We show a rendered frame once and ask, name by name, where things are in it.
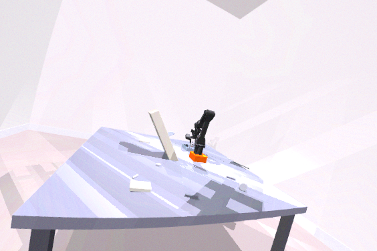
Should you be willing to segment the light blue shallow tray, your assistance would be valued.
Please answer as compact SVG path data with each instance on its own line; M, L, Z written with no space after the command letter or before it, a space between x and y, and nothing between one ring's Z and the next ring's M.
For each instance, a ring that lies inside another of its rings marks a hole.
M193 152L195 150L195 146L190 147L188 144L182 144L182 147L187 151L187 152Z

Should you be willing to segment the cream flat panel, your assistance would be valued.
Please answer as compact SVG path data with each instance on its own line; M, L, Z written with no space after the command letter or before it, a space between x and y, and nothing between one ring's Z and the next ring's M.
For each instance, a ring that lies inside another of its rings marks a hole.
M162 148L169 158L169 160L178 161L177 155L172 146L171 140L168 136L167 130L165 128L164 122L161 118L160 112L157 109L148 111L149 116L152 120L153 126L156 130Z

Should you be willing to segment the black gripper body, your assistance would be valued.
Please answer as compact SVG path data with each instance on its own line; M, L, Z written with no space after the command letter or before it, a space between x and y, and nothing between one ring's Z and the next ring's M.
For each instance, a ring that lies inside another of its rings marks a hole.
M197 134L195 133L193 133L193 136L190 136L190 134L185 135L185 139L187 140L196 139L196 138L197 138Z

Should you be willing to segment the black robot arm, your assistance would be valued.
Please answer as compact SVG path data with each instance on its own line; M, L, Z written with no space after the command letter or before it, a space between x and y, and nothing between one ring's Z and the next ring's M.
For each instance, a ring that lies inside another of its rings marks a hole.
M212 110L205 110L204 114L202 115L201 119L198 120L198 122L195 123L195 130L191 129L192 135L193 133L197 134L197 138L195 140L195 155L202 155L203 154L203 148L205 149L206 143L205 143L205 135L208 129L208 126L210 124L210 121L213 120L215 117L215 112ZM202 129L201 129L202 128Z

